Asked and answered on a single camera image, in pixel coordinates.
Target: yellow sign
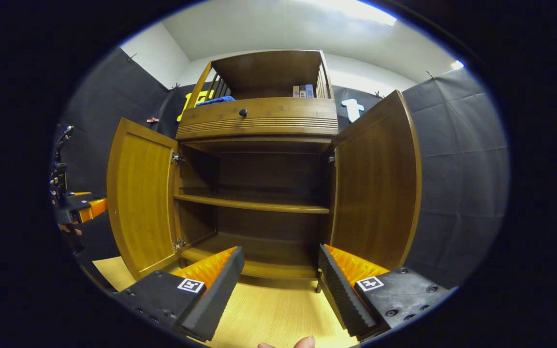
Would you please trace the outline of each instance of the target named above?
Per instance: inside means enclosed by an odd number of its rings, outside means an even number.
[[[184,104],[184,108],[182,109],[182,112],[179,113],[179,116],[177,117],[177,121],[181,121],[182,120],[182,114],[184,113],[184,110],[186,110],[186,106],[188,105],[188,101],[190,101],[192,93],[188,93],[186,95],[186,103]],[[210,91],[210,98],[212,97],[212,95],[214,95],[214,90]],[[195,102],[195,105],[197,105],[197,103],[201,103],[201,102],[205,102],[205,97],[207,96],[207,90],[203,90],[201,92],[199,92],[199,97],[197,98],[197,102]]]

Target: black fabric backdrop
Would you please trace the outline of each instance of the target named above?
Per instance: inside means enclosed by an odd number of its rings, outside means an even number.
[[[62,150],[69,189],[106,196],[106,167],[120,117],[175,137],[177,115],[193,88],[168,92],[115,49],[80,85],[58,128],[75,126]],[[341,86],[334,86],[334,95],[339,131],[350,123],[341,101],[356,99],[365,108],[362,114],[381,100]],[[404,95],[423,164],[422,208],[406,265],[442,286],[458,286],[484,257],[504,214],[509,180],[504,134],[493,105],[466,69],[418,84]],[[151,117],[159,123],[148,123]],[[79,259],[97,273],[91,260],[119,255],[108,212],[82,230],[86,250]]]

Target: cabinet door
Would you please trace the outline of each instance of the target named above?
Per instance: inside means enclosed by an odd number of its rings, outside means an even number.
[[[106,196],[115,242],[137,280],[177,259],[173,152],[177,141],[120,119],[109,155]]]
[[[333,139],[332,246],[387,269],[401,267],[418,223],[420,150],[394,91]]]

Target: blue towel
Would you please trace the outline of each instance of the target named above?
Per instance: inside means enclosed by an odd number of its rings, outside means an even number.
[[[211,101],[202,101],[201,103],[195,104],[195,106],[201,106],[201,105],[206,105],[206,104],[214,104],[214,103],[222,103],[224,101],[225,102],[232,102],[232,101],[235,101],[235,99],[230,95],[226,95],[225,97],[212,99]]]

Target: door hinge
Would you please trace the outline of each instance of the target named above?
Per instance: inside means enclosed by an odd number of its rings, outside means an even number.
[[[178,238],[178,239],[177,239],[177,242],[173,242],[172,245],[173,245],[173,249],[175,249],[175,251],[179,251],[179,249],[180,249],[181,247],[183,247],[184,245],[186,245],[186,240],[183,240],[183,239],[179,239],[179,238]]]
[[[171,164],[179,165],[180,162],[186,161],[179,152],[175,153],[175,150],[171,150]]]
[[[334,165],[334,167],[337,166],[337,150],[336,150],[336,148],[334,149],[334,155],[328,157],[328,163]]]

